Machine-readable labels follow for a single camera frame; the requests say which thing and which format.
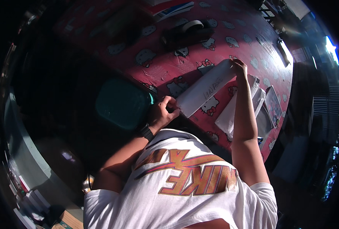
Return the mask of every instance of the white t-shirt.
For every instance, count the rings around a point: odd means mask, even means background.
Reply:
[[[144,148],[120,194],[99,189],[84,198],[84,228],[181,229],[219,218],[230,228],[275,228],[273,187],[249,187],[197,137],[173,129]]]

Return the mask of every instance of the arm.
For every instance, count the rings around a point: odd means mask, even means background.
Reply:
[[[247,81],[247,65],[242,61],[230,60],[237,75],[237,100],[234,114],[232,163],[241,179],[251,186],[255,183],[270,183],[258,145],[258,129]]]
[[[175,107],[176,100],[170,96],[163,97],[162,101],[153,106],[149,117],[149,129],[156,135],[160,129],[167,126],[178,117],[180,109],[168,113],[166,107]],[[148,144],[144,137],[137,136],[119,149],[110,157],[99,170],[92,190],[106,189],[120,193],[124,187],[124,180],[131,172],[131,165],[135,163],[140,152]]]

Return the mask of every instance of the white paper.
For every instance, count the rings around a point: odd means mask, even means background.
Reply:
[[[259,88],[255,94],[255,96],[252,98],[252,104],[254,105],[254,111],[255,111],[255,117],[258,116],[259,111],[262,107],[262,104],[265,100],[266,93],[263,89]]]
[[[187,118],[236,76],[229,59],[225,59],[196,81],[177,99],[177,106]]]
[[[260,80],[256,76],[247,75],[247,81],[250,85],[251,97],[254,98],[255,94],[258,92]],[[231,98],[231,101],[224,108],[222,113],[219,115],[215,124],[221,129],[224,133],[228,135],[230,139],[233,138],[233,127],[234,127],[234,113],[236,110],[236,100],[237,92]]]

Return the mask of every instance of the watch strap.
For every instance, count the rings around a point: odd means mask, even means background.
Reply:
[[[149,142],[151,140],[153,140],[154,135],[153,135],[152,131],[149,129],[148,123],[140,130],[140,135],[142,135],[143,137],[148,139]]]

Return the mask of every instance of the pink tablecloth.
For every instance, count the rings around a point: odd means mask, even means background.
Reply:
[[[126,47],[125,43],[110,44],[104,33],[95,34],[95,28],[124,1],[77,1],[54,26],[54,31],[61,38],[96,55],[109,67],[133,77],[159,97],[177,97],[223,59],[240,58],[248,65],[248,72],[260,79],[262,89],[274,85],[285,114],[291,90],[292,65],[285,67],[279,50],[275,48],[278,35],[273,28],[242,0],[194,2],[195,6],[190,11],[143,28],[138,42],[130,47]],[[159,43],[163,29],[196,19],[207,19],[214,27],[215,33],[208,42],[178,52],[165,52]],[[229,82],[189,118],[228,150],[231,150],[231,142],[214,122],[229,103],[236,86],[235,80]],[[273,148],[282,122],[283,118],[264,140],[266,143],[261,150],[264,161]]]

